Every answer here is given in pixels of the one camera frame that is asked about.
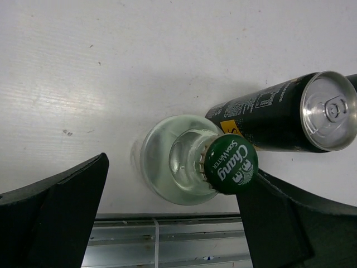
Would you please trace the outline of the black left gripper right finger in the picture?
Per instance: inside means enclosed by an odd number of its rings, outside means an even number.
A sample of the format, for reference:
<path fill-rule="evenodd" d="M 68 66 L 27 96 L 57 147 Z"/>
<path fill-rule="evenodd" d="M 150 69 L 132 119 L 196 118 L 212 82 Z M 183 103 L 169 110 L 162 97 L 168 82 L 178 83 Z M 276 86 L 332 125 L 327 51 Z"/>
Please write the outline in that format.
<path fill-rule="evenodd" d="M 237 202 L 253 267 L 356 267 L 356 207 L 265 172 Z"/>

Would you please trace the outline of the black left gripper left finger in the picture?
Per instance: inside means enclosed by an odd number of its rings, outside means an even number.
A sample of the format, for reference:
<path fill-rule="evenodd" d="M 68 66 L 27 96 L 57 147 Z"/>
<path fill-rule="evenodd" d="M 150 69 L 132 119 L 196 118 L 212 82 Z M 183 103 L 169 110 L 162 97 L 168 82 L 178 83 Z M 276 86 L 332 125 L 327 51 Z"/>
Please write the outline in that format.
<path fill-rule="evenodd" d="M 80 267 L 107 179 L 101 153 L 1 194 L 1 267 Z"/>

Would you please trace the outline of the Chang soda bottle front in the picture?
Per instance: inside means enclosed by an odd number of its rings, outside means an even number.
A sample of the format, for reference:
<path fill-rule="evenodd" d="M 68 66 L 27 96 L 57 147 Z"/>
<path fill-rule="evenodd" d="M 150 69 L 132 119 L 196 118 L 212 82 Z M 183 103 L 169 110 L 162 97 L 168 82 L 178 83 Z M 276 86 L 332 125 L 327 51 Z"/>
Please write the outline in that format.
<path fill-rule="evenodd" d="M 191 114 L 163 119 L 141 134 L 132 146 L 131 162 L 141 183 L 177 205 L 237 195 L 259 170 L 251 143 Z"/>

